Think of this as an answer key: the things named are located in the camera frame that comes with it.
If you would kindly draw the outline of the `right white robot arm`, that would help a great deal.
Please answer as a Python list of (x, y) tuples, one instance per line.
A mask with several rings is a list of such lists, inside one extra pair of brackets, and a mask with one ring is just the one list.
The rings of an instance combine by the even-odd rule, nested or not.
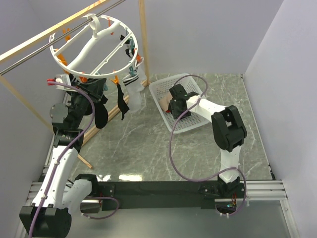
[(181, 174), (175, 166), (171, 152), (171, 141), (174, 132), (171, 133), (168, 153), (171, 164), (176, 173), (187, 181), (203, 182), (217, 177), (217, 192), (221, 197), (228, 198), (238, 190), (240, 183), (239, 157), (247, 131), (236, 106), (222, 106), (202, 98), (196, 92), (186, 92), (180, 84), (174, 85), (169, 90), (172, 99), (169, 103), (176, 122), (190, 116), (191, 113), (198, 114), (212, 124), (212, 132), (216, 145), (220, 148), (220, 171), (204, 179), (190, 179)]

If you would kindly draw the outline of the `white round clip hanger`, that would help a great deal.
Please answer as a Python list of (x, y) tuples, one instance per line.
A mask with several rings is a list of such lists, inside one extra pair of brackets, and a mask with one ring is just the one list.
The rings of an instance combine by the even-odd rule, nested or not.
[(85, 78), (106, 78), (128, 71), (142, 58), (133, 31), (107, 15), (86, 14), (89, 23), (59, 48), (50, 46), (55, 62), (67, 73)]

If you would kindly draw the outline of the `black beige red sock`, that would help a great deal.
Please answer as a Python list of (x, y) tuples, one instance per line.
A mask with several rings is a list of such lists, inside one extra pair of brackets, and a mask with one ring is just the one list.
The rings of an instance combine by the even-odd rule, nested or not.
[(159, 105), (160, 108), (165, 112), (165, 113), (170, 113), (170, 101), (172, 100), (172, 97), (170, 96), (165, 96), (161, 100), (159, 100)]

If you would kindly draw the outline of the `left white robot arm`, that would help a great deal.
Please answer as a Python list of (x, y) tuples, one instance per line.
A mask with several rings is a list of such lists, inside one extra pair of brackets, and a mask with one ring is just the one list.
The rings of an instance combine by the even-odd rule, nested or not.
[(20, 220), (31, 238), (66, 237), (82, 200), (94, 199), (99, 194), (95, 175), (80, 175), (69, 191), (65, 188), (86, 132), (79, 127), (82, 118), (91, 116), (91, 122), (101, 127), (107, 124), (105, 82), (105, 79), (89, 79), (86, 83), (48, 80), (49, 86), (67, 91), (70, 101), (54, 104), (50, 109), (54, 132), (52, 160), (37, 195), (29, 206), (20, 210)]

